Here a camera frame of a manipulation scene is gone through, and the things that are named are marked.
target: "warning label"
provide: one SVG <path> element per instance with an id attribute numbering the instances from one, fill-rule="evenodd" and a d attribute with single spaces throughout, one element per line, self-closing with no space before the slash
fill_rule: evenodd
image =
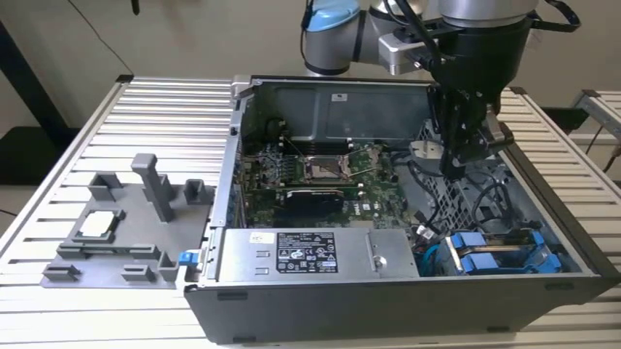
<path id="1" fill-rule="evenodd" d="M 278 233 L 279 273 L 338 273 L 334 233 Z"/>

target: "cable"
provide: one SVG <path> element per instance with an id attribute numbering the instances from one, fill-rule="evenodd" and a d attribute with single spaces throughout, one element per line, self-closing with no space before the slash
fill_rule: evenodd
<path id="1" fill-rule="evenodd" d="M 435 173 L 435 172 L 431 172 L 431 171 L 426 170 L 426 169 L 421 166 L 421 164 L 418 164 L 414 160 L 411 160 L 411 162 L 413 162 L 413 166 L 417 167 L 418 172 L 422 173 L 423 175 L 427 175 L 429 177 L 435 177 L 435 178 L 442 178 L 442 177 L 445 177 L 443 174 Z"/>
<path id="2" fill-rule="evenodd" d="M 431 230 L 439 232 L 439 230 L 434 227 L 434 219 L 438 216 L 439 213 L 439 200 L 434 195 L 434 192 L 431 189 L 425 185 L 423 181 L 418 178 L 417 172 L 414 171 L 414 161 L 407 161 L 407 169 L 410 171 L 411 177 L 414 179 L 414 182 L 421 186 L 421 188 L 425 190 L 425 192 L 429 194 L 431 197 L 431 200 L 434 201 L 434 212 L 431 213 L 431 216 L 427 218 L 425 223 L 422 223 L 426 227 L 429 227 Z"/>
<path id="3" fill-rule="evenodd" d="M 407 156 L 411 156 L 410 152 L 402 152 L 402 153 L 395 153 L 390 156 L 390 161 L 394 162 L 394 160 L 398 160 L 398 159 L 402 159 L 402 158 L 406 158 Z M 425 169 L 421 164 L 418 164 L 414 160 L 410 160 L 413 162 L 413 166 L 417 168 L 417 171 L 419 173 L 422 173 L 423 175 L 427 175 L 429 177 L 437 177 L 437 178 L 442 178 L 445 177 L 443 174 L 441 173 L 435 173 L 433 171 L 429 171 L 427 169 Z"/>
<path id="4" fill-rule="evenodd" d="M 7 211 L 5 209 L 0 209 L 0 212 L 4 213 L 4 214 L 8 214 L 9 216 L 17 217 L 16 213 L 12 213 L 12 212 Z"/>
<path id="5" fill-rule="evenodd" d="M 103 43 L 103 45 L 108 48 L 109 52 L 112 52 L 112 54 L 116 56 L 116 58 L 119 58 L 119 61 L 120 63 L 125 66 L 127 70 L 131 72 L 131 74 L 133 75 L 133 71 L 132 69 L 129 68 L 129 66 L 127 65 L 125 61 L 123 60 L 123 58 L 119 56 L 119 54 L 116 53 L 116 51 L 109 47 L 108 43 L 104 41 L 104 39 L 101 38 L 101 36 L 99 35 L 99 32 L 97 32 L 97 29 L 95 29 L 93 25 L 91 24 L 91 21 L 87 19 L 87 16 L 84 16 L 84 13 L 81 13 L 80 9 L 77 8 L 77 6 L 73 4 L 73 1 L 72 0 L 67 0 L 67 2 L 69 3 L 69 5 L 72 6 L 72 8 L 76 10 L 76 12 L 80 14 L 81 18 L 84 19 L 84 22 L 87 22 L 88 26 L 91 27 L 95 35 L 97 36 L 97 39 L 99 41 Z"/>
<path id="6" fill-rule="evenodd" d="M 502 195 L 505 196 L 506 211 L 509 213 L 513 212 L 513 203 L 511 203 L 511 199 L 509 198 L 509 191 L 506 190 L 506 186 L 501 182 L 491 183 L 487 187 L 483 188 L 483 190 L 478 194 L 477 200 L 474 200 L 473 210 L 470 212 L 470 216 L 474 221 L 474 224 L 483 233 L 487 233 L 487 230 L 483 227 L 483 223 L 479 222 L 477 218 L 477 211 L 478 211 L 478 207 L 481 205 L 481 201 L 483 200 L 485 195 L 490 191 L 493 191 L 495 188 L 499 188 L 502 190 Z"/>
<path id="7" fill-rule="evenodd" d="M 312 18 L 312 7 L 314 7 L 314 0 L 306 0 L 307 4 L 303 9 L 303 16 L 302 16 L 302 23 L 300 23 L 300 55 L 303 58 L 303 61 L 307 61 L 307 56 L 303 53 L 303 38 L 307 35 L 307 29 L 308 25 L 311 23 L 311 18 Z"/>
<path id="8" fill-rule="evenodd" d="M 431 65 L 435 64 L 442 64 L 442 54 L 439 52 L 438 45 L 435 44 L 434 39 L 429 36 L 427 29 L 423 26 L 423 23 L 418 19 L 417 14 L 411 10 L 410 4 L 407 3 L 407 0 L 395 0 L 397 5 L 401 8 L 401 12 L 403 13 L 403 17 L 407 20 L 407 24 L 410 29 L 414 30 L 414 33 L 418 35 L 421 40 L 425 43 L 425 46 L 429 49 L 429 52 L 431 53 Z"/>
<path id="9" fill-rule="evenodd" d="M 616 156 L 610 157 L 610 160 L 608 162 L 608 164 L 605 165 L 605 168 L 604 168 L 604 173 L 606 173 L 612 167 L 612 165 L 614 164 L 614 160 L 617 159 Z"/>
<path id="10" fill-rule="evenodd" d="M 590 147 L 593 146 L 594 141 L 597 140 L 598 135 L 600 135 L 600 132 L 601 132 L 602 130 L 604 130 L 604 126 L 600 126 L 600 129 L 598 129 L 598 131 L 594 133 L 593 139 L 590 140 L 589 146 L 586 147 L 586 151 L 583 152 L 585 154 L 589 154 Z"/>
<path id="11" fill-rule="evenodd" d="M 390 18 L 393 19 L 393 21 L 394 21 L 397 24 L 402 25 L 402 26 L 407 26 L 407 22 L 403 22 L 403 21 L 397 17 L 395 13 L 393 12 L 393 8 L 391 8 L 390 5 L 388 5 L 388 0 L 382 0 L 382 1 L 383 1 L 383 3 L 384 3 L 386 12 L 388 13 L 388 16 L 390 16 Z"/>

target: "black metal frame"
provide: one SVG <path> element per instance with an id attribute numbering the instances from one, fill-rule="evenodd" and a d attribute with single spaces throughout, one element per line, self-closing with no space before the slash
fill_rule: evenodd
<path id="1" fill-rule="evenodd" d="M 13 127 L 0 140 L 0 184 L 37 185 L 69 146 L 76 130 L 67 126 L 1 21 L 0 70 L 41 126 Z"/>

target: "blue latch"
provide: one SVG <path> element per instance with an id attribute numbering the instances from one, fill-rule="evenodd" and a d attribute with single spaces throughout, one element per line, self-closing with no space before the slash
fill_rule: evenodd
<path id="1" fill-rule="evenodd" d="M 181 252 L 179 254 L 179 265 L 187 265 L 188 267 L 198 266 L 198 253 L 196 252 Z"/>

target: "robotic arm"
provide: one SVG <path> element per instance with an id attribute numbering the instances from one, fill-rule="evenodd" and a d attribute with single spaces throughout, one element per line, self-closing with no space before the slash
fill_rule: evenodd
<path id="1" fill-rule="evenodd" d="M 418 17 L 421 1 L 380 0 L 356 20 L 328 29 L 304 16 L 304 63 L 312 73 L 338 75 L 352 61 L 382 64 L 393 75 L 418 69 L 431 73 L 435 84 L 427 97 L 445 146 L 441 171 L 449 179 L 463 176 L 462 164 L 513 143 L 513 134 L 497 119 L 499 97 L 515 78 L 530 29 L 573 32 L 579 27 L 569 6 L 545 1 L 569 24 L 539 18 L 538 0 L 439 0 L 442 17 L 427 21 Z M 318 2 L 315 13 L 328 14 L 328 2 Z M 355 37 L 351 46 L 347 36 Z"/>

